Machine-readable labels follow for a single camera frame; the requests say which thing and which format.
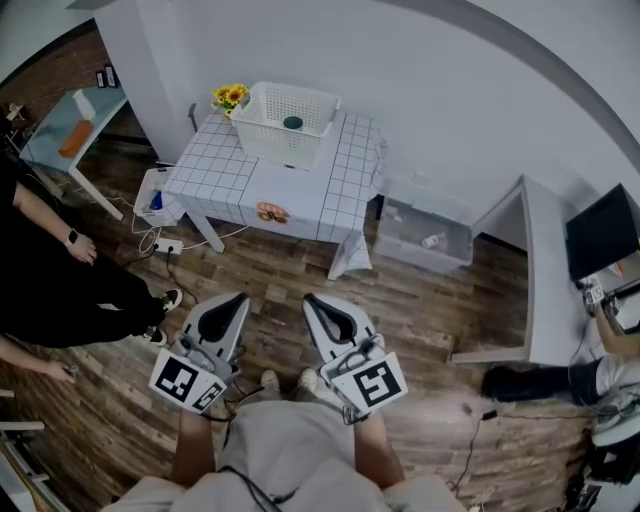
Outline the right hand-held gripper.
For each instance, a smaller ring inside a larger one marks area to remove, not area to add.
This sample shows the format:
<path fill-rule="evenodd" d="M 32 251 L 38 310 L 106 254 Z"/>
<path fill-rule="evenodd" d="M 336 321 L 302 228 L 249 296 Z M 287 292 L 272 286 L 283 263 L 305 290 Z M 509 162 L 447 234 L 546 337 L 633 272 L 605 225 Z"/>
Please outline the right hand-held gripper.
<path fill-rule="evenodd" d="M 342 401 L 346 425 L 368 419 L 408 393 L 396 353 L 386 350 L 381 334 L 373 334 L 373 324 L 361 308 L 331 295 L 311 293 L 304 296 L 302 310 L 312 342 L 326 362 L 320 376 Z M 333 345 L 361 339 L 334 358 Z"/>

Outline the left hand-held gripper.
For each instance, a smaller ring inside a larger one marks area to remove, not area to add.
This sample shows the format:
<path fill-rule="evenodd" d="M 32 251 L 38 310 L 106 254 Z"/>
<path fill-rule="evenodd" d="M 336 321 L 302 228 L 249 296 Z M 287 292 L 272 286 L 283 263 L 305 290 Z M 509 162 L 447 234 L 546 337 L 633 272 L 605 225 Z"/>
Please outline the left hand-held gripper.
<path fill-rule="evenodd" d="M 249 296 L 242 292 L 194 307 L 171 347 L 160 350 L 149 388 L 186 411 L 207 412 L 239 375 L 236 347 L 249 309 Z"/>

